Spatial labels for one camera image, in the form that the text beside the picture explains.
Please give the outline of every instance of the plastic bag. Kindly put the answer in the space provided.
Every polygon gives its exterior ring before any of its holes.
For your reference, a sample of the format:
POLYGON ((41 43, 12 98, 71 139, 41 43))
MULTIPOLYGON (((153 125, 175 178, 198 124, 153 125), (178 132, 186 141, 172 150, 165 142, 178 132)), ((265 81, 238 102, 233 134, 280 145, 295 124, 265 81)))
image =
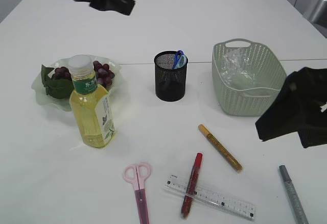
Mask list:
POLYGON ((239 48, 221 58, 221 78, 231 88, 244 90, 256 86, 255 73, 251 73, 250 58, 239 48))

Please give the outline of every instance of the clear plastic ruler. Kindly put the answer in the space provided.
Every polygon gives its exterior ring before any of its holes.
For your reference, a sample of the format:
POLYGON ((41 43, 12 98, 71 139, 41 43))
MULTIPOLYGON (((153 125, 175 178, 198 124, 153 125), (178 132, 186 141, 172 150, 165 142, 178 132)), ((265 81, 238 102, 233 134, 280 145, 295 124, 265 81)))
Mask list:
POLYGON ((194 195, 186 194, 188 179, 177 175, 170 175, 166 180, 165 187, 170 191, 181 196, 189 196, 194 200, 200 201, 211 207, 221 210, 247 220, 254 221, 255 205, 228 195, 222 191, 212 191, 197 185, 194 195))

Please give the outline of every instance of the light green basket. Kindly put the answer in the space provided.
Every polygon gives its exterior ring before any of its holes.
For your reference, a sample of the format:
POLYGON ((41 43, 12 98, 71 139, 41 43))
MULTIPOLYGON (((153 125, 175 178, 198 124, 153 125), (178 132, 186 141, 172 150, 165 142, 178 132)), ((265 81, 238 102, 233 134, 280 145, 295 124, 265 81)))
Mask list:
POLYGON ((217 100, 222 110, 237 116, 260 116, 274 102, 280 92, 286 73, 275 54, 265 45, 246 39, 232 39, 214 46, 212 75, 217 100), (234 41, 250 43, 249 47, 227 47, 234 41), (249 57, 247 70, 255 74, 260 87, 237 90, 229 87, 221 78, 221 60, 223 56, 235 49, 241 48, 242 53, 249 57))

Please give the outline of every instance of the grape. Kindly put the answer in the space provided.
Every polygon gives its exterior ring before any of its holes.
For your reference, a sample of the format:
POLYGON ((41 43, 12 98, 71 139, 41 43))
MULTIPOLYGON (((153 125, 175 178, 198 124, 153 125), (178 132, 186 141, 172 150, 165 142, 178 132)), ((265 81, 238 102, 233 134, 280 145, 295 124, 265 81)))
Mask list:
POLYGON ((57 73, 54 73, 51 77, 52 80, 59 80, 61 78, 61 76, 57 73))
POLYGON ((114 73, 110 71, 110 72, 109 72, 109 77, 110 77, 111 79, 113 79, 113 78, 115 77, 114 73))
POLYGON ((110 67, 109 67, 109 64, 103 64, 102 65, 103 69, 106 70, 106 71, 109 71, 110 67))
POLYGON ((69 72, 65 72, 63 78, 66 80, 72 80, 71 74, 69 72))
POLYGON ((97 78, 97 81, 98 81, 98 84, 99 85, 103 85, 104 84, 103 78, 97 78))
POLYGON ((58 74, 58 75, 60 75, 60 76, 62 76, 63 73, 64 73, 64 71, 63 71, 61 68, 57 67, 57 68, 55 69, 55 73, 58 74))
POLYGON ((104 79, 104 83, 107 85, 107 86, 110 86, 112 85, 112 79, 110 77, 106 77, 104 79))
POLYGON ((98 81, 98 84, 99 84, 99 85, 102 85, 103 87, 106 88, 106 84, 104 83, 103 78, 98 78, 97 81, 98 81))
POLYGON ((104 70, 103 68, 100 68, 98 70, 98 72, 99 72, 99 76, 102 77, 102 78, 105 78, 105 77, 108 76, 108 72, 106 70, 104 70))
POLYGON ((96 63, 95 65, 94 65, 94 71, 98 71, 99 69, 101 69, 102 68, 102 64, 101 63, 96 63))
POLYGON ((68 72, 68 68, 66 67, 61 67, 60 69, 63 70, 64 72, 68 72))

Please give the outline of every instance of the pen holder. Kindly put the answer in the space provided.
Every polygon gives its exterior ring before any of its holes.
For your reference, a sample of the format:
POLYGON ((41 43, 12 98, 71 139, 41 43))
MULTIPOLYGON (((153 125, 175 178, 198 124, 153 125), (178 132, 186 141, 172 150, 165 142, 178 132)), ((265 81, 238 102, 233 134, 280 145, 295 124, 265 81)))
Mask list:
POLYGON ((173 69, 175 51, 161 52, 154 58, 155 64, 155 93, 163 101, 174 102, 185 95, 186 64, 177 69, 173 69))

